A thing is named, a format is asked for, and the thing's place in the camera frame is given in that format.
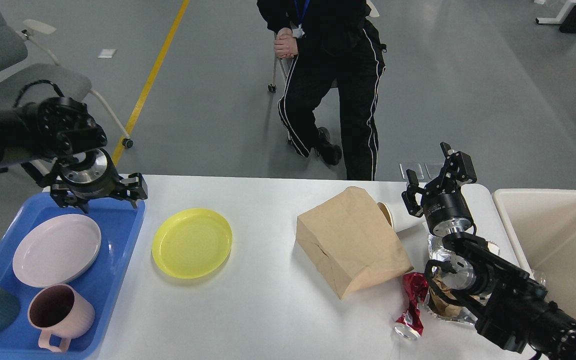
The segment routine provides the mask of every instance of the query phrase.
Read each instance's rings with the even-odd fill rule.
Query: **white bin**
[[[499,189],[493,200],[519,266],[543,272],[548,299],[576,319],[576,190]]]

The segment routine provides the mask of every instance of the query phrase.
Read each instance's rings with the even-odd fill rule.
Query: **white table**
[[[146,213],[105,338],[92,358],[465,360],[530,358],[503,351],[474,328],[422,311],[423,337],[409,341],[391,325],[407,306],[400,278],[339,300],[302,248],[297,215],[355,185],[389,203],[416,271],[428,257],[428,230],[406,214],[404,182],[147,175]],[[517,263],[490,192],[463,193],[478,235]],[[229,258],[213,273],[178,280],[151,256],[158,227],[177,212],[208,208],[230,223]]]

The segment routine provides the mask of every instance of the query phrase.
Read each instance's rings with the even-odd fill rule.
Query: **black pants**
[[[336,79],[343,161],[348,180],[375,180],[379,141],[375,108],[379,79],[386,66],[378,42],[365,31],[357,46],[341,57],[318,51],[296,56],[279,100],[279,117],[299,155],[317,144],[313,111]]]

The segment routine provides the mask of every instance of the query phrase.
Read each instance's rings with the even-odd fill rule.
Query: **yellow plate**
[[[152,257],[167,275],[194,279],[217,269],[232,245],[233,231],[222,215],[188,209],[170,216],[157,230]]]

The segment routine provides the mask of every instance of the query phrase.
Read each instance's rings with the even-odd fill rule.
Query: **chair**
[[[377,11],[377,7],[371,0],[366,0],[366,6],[370,8],[370,18],[379,18],[379,11]],[[275,79],[277,77],[277,64],[279,64],[279,70],[281,70],[281,74],[283,75],[283,80],[288,79],[288,69],[292,64],[293,59],[282,59],[281,57],[274,56],[274,64],[272,65],[272,82],[268,84],[268,91],[271,93],[277,92],[277,84],[275,84]],[[334,89],[337,87],[337,79],[334,79],[332,84],[330,85],[330,89]]]
[[[26,85],[38,80],[49,80],[57,84],[65,96],[73,98],[76,101],[81,102],[88,94],[95,96],[123,133],[124,138],[121,144],[125,148],[132,148],[133,140],[130,134],[128,134],[126,128],[119,121],[103,96],[92,88],[90,79],[81,73],[61,66],[57,57],[48,48],[41,46],[34,37],[35,32],[51,34],[55,31],[55,28],[36,20],[25,20],[23,23],[28,28],[21,32],[15,32],[7,25],[2,13],[0,13],[0,71],[26,59],[28,50],[25,41],[30,41],[30,43],[35,44],[38,48],[45,51],[54,64],[35,63],[0,82],[0,109],[10,109],[14,107],[16,98]],[[50,86],[42,84],[27,89],[27,91],[23,93],[21,100],[23,101],[22,103],[39,103],[46,98],[54,97],[55,92],[53,89]]]

